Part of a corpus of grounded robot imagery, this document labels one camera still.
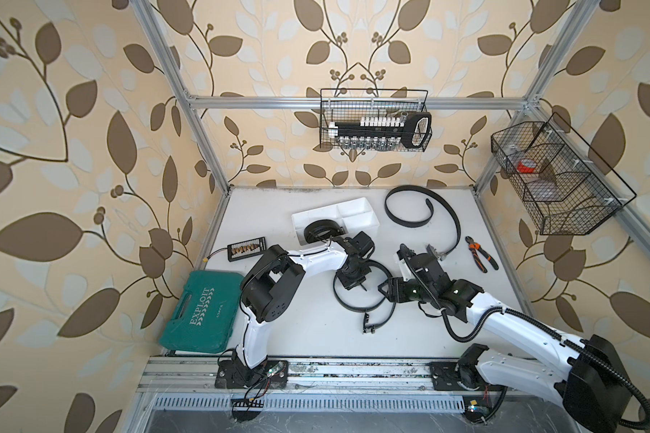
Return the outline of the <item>white divided storage tray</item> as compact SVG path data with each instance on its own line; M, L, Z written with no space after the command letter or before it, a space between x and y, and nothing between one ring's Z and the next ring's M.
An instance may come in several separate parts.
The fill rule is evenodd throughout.
M363 231L374 237L379 229L377 214L366 198L343 201L323 207L316 207L292 214L292 225L300 245L308 245L305 228L318 220L335 221L344 230L345 236L355 236Z

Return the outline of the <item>black belt front loop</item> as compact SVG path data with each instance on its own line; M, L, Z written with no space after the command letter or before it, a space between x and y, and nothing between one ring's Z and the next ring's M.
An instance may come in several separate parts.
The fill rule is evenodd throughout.
M326 242L344 234L344 228L335 220L331 219L316 220L303 230L303 238L307 244Z

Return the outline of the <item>black belt long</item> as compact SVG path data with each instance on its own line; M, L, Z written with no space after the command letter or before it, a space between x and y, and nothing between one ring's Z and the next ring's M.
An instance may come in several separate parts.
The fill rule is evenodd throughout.
M376 303L376 304L374 304L372 306L368 306L368 307L359 307L359 306L350 305L350 304L346 303L344 301L344 299L342 299L341 296L339 295L338 285L340 285L340 284L341 284L341 282L339 281L339 277L334 276L333 280L332 280L332 290L333 290L333 294L335 296L335 299L339 303L339 305L341 305L341 307L343 307L345 310L348 310L348 311L353 312L353 313L360 313L360 314L363 315L362 332L364 334L371 334L371 335L375 334L377 332L377 330L381 329L384 325L386 325L390 321L390 319L392 319L392 317L393 317L393 315L395 313L395 309L397 308L397 305L395 303L393 303L392 301L390 301L388 298L383 296L378 303ZM377 310L379 307L381 307L385 301L387 301L388 303L390 303L392 305L392 307L390 309L390 312L388 313L387 317L382 322L371 323L370 322L370 313L372 311Z

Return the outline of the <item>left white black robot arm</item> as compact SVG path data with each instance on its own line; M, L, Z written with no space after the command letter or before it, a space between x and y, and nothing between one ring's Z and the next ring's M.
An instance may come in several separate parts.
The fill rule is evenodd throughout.
M269 247L240 285L240 307L247 315L247 328L236 349L240 365L254 371L267 360L271 323L285 313L306 278L333 272L343 288L357 287L370 273L374 249L374 241L364 232L335 236L301 251Z

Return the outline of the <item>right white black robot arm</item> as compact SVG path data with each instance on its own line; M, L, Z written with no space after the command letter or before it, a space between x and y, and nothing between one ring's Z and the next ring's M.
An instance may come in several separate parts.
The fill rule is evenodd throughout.
M650 429L650 401L631 382L615 347L583 339L509 308L467 280L453 280L431 254L401 245L402 276L378 287L393 303L438 310L448 335L469 348L454 379L463 388L513 388L563 408L590 432Z

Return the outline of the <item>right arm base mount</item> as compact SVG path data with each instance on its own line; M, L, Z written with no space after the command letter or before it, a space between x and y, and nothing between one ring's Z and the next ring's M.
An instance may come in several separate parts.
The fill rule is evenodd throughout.
M455 361L436 361L428 364L428 367L435 391L484 393L505 389L505 386L486 382L475 366L458 366Z

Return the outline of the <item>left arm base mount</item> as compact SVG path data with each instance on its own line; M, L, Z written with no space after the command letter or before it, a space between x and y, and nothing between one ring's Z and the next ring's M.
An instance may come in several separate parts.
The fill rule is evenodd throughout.
M248 389L270 382L270 388L285 389L289 376L286 360L265 360L254 369L248 369L238 359L218 363L216 389Z

